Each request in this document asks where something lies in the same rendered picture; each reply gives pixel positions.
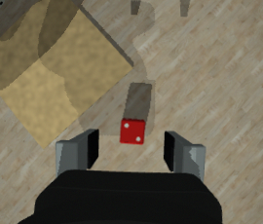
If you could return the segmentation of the red die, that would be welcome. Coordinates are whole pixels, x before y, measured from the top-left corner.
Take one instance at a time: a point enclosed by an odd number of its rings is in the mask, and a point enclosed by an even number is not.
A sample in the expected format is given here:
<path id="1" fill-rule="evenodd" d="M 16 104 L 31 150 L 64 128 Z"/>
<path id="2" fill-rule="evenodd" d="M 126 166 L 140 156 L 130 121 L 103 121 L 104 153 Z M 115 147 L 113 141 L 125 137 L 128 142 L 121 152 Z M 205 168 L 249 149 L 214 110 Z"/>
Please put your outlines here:
<path id="1" fill-rule="evenodd" d="M 121 121 L 120 142 L 127 144 L 144 143 L 145 121 L 142 119 L 124 118 Z"/>

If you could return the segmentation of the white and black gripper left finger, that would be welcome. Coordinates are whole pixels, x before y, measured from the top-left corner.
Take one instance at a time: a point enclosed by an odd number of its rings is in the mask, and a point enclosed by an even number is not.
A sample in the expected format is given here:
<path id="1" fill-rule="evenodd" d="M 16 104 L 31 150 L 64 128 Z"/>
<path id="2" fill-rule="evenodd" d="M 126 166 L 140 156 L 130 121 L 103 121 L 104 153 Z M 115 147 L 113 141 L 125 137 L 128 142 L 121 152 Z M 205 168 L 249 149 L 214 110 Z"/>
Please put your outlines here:
<path id="1" fill-rule="evenodd" d="M 91 169 L 98 158 L 99 130 L 88 129 L 70 140 L 56 142 L 56 177 L 66 170 Z"/>

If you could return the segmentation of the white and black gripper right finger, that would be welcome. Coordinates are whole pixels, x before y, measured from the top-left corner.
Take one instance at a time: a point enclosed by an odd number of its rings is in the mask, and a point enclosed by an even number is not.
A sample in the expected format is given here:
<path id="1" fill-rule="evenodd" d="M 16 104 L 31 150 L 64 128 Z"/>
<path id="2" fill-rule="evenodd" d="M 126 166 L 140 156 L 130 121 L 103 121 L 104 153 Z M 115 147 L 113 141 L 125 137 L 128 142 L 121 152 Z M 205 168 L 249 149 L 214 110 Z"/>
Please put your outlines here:
<path id="1" fill-rule="evenodd" d="M 170 171 L 191 173 L 204 183 L 206 147 L 193 144 L 175 131 L 165 131 L 164 160 Z"/>

